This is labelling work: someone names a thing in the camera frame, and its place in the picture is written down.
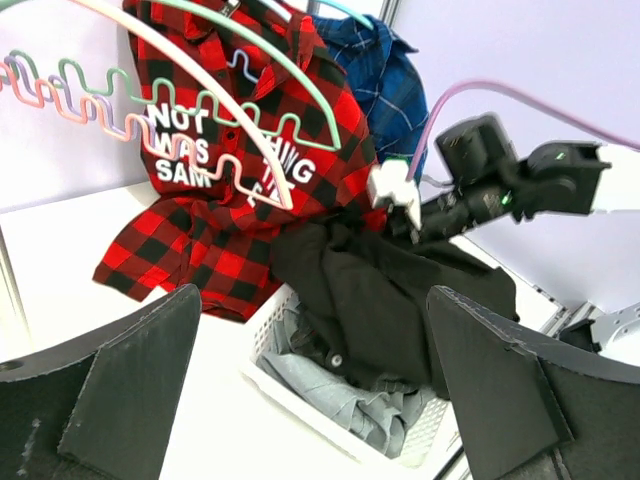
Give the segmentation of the light blue hanger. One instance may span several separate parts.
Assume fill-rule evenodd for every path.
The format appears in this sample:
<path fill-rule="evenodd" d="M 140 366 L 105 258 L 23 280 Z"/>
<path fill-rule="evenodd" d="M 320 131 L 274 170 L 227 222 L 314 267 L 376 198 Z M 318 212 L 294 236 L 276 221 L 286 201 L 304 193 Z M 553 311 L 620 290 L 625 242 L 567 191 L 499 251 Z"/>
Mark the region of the light blue hanger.
<path fill-rule="evenodd" d="M 259 0 L 261 4 L 272 10 L 276 15 L 281 17 L 285 22 L 291 20 L 291 13 L 283 7 L 280 3 L 274 0 Z M 249 56 L 242 49 L 236 49 L 233 53 L 233 57 L 227 62 L 227 66 L 230 68 L 241 69 L 242 74 L 247 81 L 252 84 L 257 84 L 259 78 L 254 76 L 249 68 Z"/>

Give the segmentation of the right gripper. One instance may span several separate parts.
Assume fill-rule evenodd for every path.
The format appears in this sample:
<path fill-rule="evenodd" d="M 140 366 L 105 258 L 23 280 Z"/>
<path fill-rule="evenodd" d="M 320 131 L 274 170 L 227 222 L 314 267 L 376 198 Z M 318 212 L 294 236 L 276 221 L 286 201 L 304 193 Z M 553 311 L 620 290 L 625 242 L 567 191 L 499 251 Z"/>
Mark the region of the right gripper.
<path fill-rule="evenodd" d="M 414 243 L 446 240 L 500 216 L 500 190 L 449 192 L 421 205 L 421 227 L 415 227 L 400 207 L 389 215 L 389 234 Z"/>

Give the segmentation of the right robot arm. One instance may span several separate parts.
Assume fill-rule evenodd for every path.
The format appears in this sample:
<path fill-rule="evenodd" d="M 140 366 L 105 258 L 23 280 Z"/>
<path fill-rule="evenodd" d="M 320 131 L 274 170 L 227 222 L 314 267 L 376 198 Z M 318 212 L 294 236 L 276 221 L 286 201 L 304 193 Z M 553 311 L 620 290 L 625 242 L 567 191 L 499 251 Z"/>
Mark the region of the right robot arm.
<path fill-rule="evenodd" d="M 493 114 L 451 127 L 436 146 L 453 187 L 421 205 L 419 227 L 394 208 L 386 227 L 393 237 L 420 243 L 449 239 L 503 216 L 521 222 L 544 212 L 639 208 L 639 154 L 629 148 L 548 142 L 520 159 Z"/>

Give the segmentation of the grey shirt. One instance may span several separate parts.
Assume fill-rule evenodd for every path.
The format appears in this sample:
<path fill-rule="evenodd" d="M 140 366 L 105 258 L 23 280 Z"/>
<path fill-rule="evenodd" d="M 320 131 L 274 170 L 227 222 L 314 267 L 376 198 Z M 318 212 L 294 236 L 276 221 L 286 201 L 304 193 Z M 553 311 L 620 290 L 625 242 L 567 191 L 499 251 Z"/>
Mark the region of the grey shirt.
<path fill-rule="evenodd" d="M 400 456 L 408 430 L 435 393 L 428 387 L 412 392 L 402 385 L 392 391 L 368 391 L 293 351 L 300 330 L 289 318 L 274 324 L 274 344 L 257 365 L 327 418 L 390 459 Z"/>

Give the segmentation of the lilac hanger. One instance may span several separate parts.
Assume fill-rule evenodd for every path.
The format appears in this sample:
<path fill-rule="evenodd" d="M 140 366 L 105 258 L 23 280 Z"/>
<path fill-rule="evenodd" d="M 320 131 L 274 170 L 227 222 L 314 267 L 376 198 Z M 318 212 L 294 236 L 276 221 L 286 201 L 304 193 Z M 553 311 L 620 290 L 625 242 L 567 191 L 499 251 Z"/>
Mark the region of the lilac hanger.
<path fill-rule="evenodd" d="M 83 95 L 79 99 L 79 107 L 75 108 L 64 80 L 52 75 L 49 79 L 36 78 L 30 83 L 25 66 L 12 55 L 1 63 L 1 71 L 1 89 L 10 87 L 16 99 L 25 105 L 43 109 L 47 104 L 52 104 L 61 117 L 83 125 L 98 122 L 105 134 L 120 141 L 140 138 L 151 140 L 151 144 L 154 144 L 152 136 L 155 127 L 145 116 L 127 114 L 124 129 L 120 129 L 115 124 L 113 108 L 106 97 Z"/>

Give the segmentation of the red black plaid shirt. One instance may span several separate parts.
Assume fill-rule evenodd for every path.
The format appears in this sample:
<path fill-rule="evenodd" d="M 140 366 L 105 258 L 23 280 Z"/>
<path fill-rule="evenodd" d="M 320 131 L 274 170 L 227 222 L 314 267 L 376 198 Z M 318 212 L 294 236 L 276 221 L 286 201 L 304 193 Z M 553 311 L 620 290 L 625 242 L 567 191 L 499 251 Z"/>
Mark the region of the red black plaid shirt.
<path fill-rule="evenodd" d="M 125 12 L 183 49 L 239 103 L 250 102 L 272 127 L 280 114 L 301 120 L 299 138 L 325 145 L 331 135 L 311 95 L 284 67 L 235 33 L 202 17 L 151 1 L 126 1 Z M 114 239 L 93 278 L 124 295 L 144 299 L 152 290 L 191 283 L 201 292 L 205 312 L 245 321 L 278 288 L 270 273 L 272 241 L 307 220 L 347 213 L 371 230 L 383 227 L 386 214 L 373 210 L 366 192 L 376 163 L 364 113 L 310 16 L 294 12 L 285 22 L 264 6 L 243 2 L 232 19 L 262 36 L 292 60 L 316 85 L 334 111 L 342 148 L 326 151 L 301 145 L 293 128 L 275 140 L 294 206 L 283 211 L 254 202 L 231 183 L 229 173 L 210 187 L 171 186 L 152 172 L 152 154 L 141 158 L 158 200 Z M 257 84 L 227 62 L 236 49 L 249 56 Z"/>

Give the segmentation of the black plain shirt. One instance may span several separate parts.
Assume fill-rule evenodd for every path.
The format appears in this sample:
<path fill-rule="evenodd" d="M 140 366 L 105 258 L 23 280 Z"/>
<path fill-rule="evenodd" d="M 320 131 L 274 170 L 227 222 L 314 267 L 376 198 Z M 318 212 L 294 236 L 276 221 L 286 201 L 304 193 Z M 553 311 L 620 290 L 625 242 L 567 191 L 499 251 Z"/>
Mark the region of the black plain shirt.
<path fill-rule="evenodd" d="M 513 279 L 447 241 L 413 245 L 308 223 L 277 237 L 271 251 L 273 275 L 301 302 L 293 351 L 360 388 L 404 383 L 448 398 L 426 309 L 433 286 L 519 318 Z"/>

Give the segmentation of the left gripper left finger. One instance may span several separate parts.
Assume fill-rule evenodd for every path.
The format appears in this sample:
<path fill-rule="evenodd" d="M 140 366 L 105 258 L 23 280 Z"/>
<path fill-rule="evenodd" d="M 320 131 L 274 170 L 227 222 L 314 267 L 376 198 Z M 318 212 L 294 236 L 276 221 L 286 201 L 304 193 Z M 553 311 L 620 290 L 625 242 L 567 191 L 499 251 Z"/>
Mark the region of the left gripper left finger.
<path fill-rule="evenodd" d="M 182 286 L 1 365 L 4 479 L 159 477 L 201 314 Z"/>

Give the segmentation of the mint green hanger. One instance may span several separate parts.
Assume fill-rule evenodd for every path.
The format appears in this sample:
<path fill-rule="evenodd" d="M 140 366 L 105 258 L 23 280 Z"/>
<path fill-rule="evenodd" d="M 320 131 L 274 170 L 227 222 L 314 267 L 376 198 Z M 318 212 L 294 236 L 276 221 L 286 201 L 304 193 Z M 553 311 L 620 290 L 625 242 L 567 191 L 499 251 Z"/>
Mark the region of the mint green hanger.
<path fill-rule="evenodd" d="M 258 107 L 249 104 L 238 104 L 235 99 L 211 75 L 209 75 L 205 71 L 203 67 L 201 67 L 189 55 L 184 53 L 182 49 L 178 48 L 174 43 L 169 41 L 163 35 L 159 34 L 154 29 L 141 22 L 134 16 L 103 1 L 81 1 L 79 4 L 89 10 L 92 10 L 104 17 L 113 20 L 114 22 L 127 29 L 129 32 L 135 34 L 140 39 L 152 45 L 165 56 L 170 58 L 174 63 L 179 65 L 185 72 L 190 74 L 204 87 L 204 90 L 201 91 L 199 96 L 197 97 L 198 104 L 192 109 L 183 109 L 181 111 L 183 114 L 190 116 L 198 114 L 201 110 L 200 102 L 202 101 L 202 99 L 205 97 L 212 98 L 216 106 L 223 105 L 224 108 L 234 118 L 233 121 L 227 121 L 219 117 L 215 117 L 214 120 L 224 125 L 232 127 L 242 127 L 245 132 L 251 137 L 254 144 L 261 149 L 265 156 L 271 154 L 271 147 L 266 142 L 265 137 L 267 135 L 277 136 L 281 134 L 285 122 L 288 120 L 294 122 L 293 136 L 294 140 L 297 143 L 326 151 L 338 151 L 342 148 L 338 126 L 333 110 L 320 90 L 292 61 L 289 60 L 289 58 L 284 56 L 284 54 L 273 47 L 270 43 L 264 41 L 260 36 L 251 32 L 239 23 L 225 17 L 222 14 L 219 14 L 211 9 L 205 8 L 193 2 L 169 1 L 167 3 L 171 7 L 178 8 L 183 11 L 203 17 L 210 22 L 217 23 L 222 27 L 244 37 L 245 39 L 257 45 L 260 49 L 268 53 L 279 63 L 281 63 L 285 67 L 285 69 L 287 69 L 290 74 L 294 76 L 298 80 L 298 82 L 308 91 L 308 93 L 312 96 L 312 98 L 316 101 L 316 103 L 324 113 L 329 128 L 329 133 L 331 135 L 332 143 L 330 145 L 300 139 L 299 131 L 301 128 L 301 120 L 297 115 L 293 113 L 283 114 L 278 124 L 278 129 L 274 132 L 259 128 L 258 122 L 261 112 Z M 26 55 L 24 59 L 27 61 L 30 70 L 32 71 L 34 80 L 36 78 L 40 78 L 38 76 L 37 69 L 32 63 L 32 59 L 28 55 Z M 106 97 L 104 93 L 99 93 L 90 89 L 86 89 L 85 92 L 85 95 L 98 94 Z M 154 144 L 151 144 L 151 140 L 142 141 L 146 148 L 150 150 L 154 148 Z"/>

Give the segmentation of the pink hanger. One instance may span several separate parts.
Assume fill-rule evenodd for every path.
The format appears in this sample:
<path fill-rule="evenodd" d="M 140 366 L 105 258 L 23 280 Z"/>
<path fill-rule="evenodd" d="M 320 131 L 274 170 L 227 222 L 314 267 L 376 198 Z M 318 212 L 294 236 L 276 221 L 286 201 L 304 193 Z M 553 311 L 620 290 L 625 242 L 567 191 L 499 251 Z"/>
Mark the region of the pink hanger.
<path fill-rule="evenodd" d="M 155 127 L 151 170 L 171 186 L 210 187 L 229 173 L 231 183 L 254 202 L 291 208 L 292 184 L 275 150 L 278 136 L 267 135 L 265 156 L 245 130 L 210 97 L 194 108 L 204 87 L 179 65 L 120 24 L 89 10 L 81 1 L 5 1 L 1 5 L 1 63 L 13 54 L 38 76 L 61 76 L 75 108 L 86 89 L 104 93 L 115 124 L 147 117 Z M 114 181 L 108 167 L 114 152 L 98 122 L 78 124 L 61 117 L 52 104 L 43 109 L 18 101 L 1 89 L 1 207 L 11 211 L 72 195 Z"/>

